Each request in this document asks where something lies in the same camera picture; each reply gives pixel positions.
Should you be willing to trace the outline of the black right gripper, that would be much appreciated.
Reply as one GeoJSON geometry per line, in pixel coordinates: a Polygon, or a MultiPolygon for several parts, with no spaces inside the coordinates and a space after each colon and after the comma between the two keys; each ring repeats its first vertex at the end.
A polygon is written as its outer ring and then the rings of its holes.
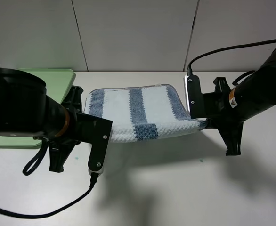
{"type": "Polygon", "coordinates": [[[227,147],[226,156],[241,155],[243,123],[237,119],[230,103],[239,83],[235,81],[234,87],[230,88],[225,77],[217,77],[213,84],[214,92],[203,95],[207,115],[205,128],[219,129],[227,147]]]}

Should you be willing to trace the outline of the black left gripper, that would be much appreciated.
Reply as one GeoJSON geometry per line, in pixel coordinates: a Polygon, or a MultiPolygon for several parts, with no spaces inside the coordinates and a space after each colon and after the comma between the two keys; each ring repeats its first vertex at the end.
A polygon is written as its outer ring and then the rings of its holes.
{"type": "Polygon", "coordinates": [[[46,140],[51,172],[63,172],[65,161],[80,143],[73,135],[77,114],[82,113],[82,93],[82,87],[71,86],[62,103],[46,96],[46,140]]]}

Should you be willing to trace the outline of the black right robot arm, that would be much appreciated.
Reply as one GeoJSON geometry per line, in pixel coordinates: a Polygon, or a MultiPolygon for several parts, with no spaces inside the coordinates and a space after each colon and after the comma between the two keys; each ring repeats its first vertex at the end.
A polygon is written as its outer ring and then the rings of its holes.
{"type": "Polygon", "coordinates": [[[207,127],[219,131],[227,156],[240,155],[244,121],[276,105],[276,49],[233,89],[224,78],[214,84],[215,91],[204,95],[207,127]]]}

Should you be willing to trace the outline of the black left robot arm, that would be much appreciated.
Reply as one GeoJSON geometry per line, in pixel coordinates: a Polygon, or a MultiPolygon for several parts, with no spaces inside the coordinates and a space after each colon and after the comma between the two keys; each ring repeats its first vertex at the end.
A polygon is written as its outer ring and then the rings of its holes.
{"type": "Polygon", "coordinates": [[[42,141],[38,153],[26,164],[23,174],[32,174],[46,151],[52,172],[61,173],[73,148],[71,138],[77,113],[82,113],[80,88],[71,88],[62,103],[47,96],[46,83],[30,73],[0,68],[0,136],[32,137],[42,141]]]}

